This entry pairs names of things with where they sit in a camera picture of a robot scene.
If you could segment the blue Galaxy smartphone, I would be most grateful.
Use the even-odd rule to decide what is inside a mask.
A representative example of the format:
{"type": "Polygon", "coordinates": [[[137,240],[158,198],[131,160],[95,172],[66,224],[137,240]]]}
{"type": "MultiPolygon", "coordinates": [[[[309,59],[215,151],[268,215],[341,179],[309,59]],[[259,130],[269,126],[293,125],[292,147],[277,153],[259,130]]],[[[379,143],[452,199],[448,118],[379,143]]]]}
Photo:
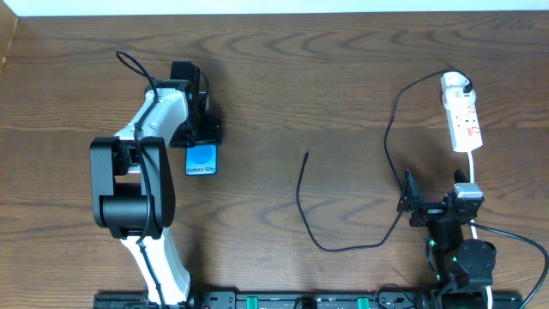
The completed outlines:
{"type": "Polygon", "coordinates": [[[185,174],[187,176],[210,176],[217,173],[216,145],[202,145],[186,150],[185,174]]]}

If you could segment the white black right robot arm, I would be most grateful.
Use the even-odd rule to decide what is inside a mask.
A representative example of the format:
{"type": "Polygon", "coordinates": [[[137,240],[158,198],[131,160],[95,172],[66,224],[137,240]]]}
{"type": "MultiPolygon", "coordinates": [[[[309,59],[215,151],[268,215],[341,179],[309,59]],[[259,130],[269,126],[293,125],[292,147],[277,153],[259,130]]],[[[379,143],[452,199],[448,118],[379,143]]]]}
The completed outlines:
{"type": "Polygon", "coordinates": [[[465,239],[462,226],[471,222],[484,202],[480,187],[454,172],[453,191],[440,202],[425,202],[411,171],[404,172],[397,211],[411,215],[409,225],[428,229],[425,251],[438,284],[426,293],[425,308],[485,308],[486,288],[493,284],[495,246],[465,239]]]}

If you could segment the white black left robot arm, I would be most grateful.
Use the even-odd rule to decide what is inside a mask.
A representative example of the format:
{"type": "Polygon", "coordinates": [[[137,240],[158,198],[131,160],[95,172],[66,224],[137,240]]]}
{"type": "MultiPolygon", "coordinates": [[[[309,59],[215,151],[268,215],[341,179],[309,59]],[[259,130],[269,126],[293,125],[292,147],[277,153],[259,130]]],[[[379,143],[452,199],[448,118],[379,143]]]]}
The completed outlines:
{"type": "Polygon", "coordinates": [[[217,169],[220,119],[209,113],[207,77],[190,61],[175,61],[167,79],[141,64],[148,80],[144,102],[114,136],[97,137],[89,149],[94,220],[134,257],[147,291],[96,294],[96,308],[201,308],[172,237],[176,194],[167,150],[184,148],[189,175],[217,169]]]}

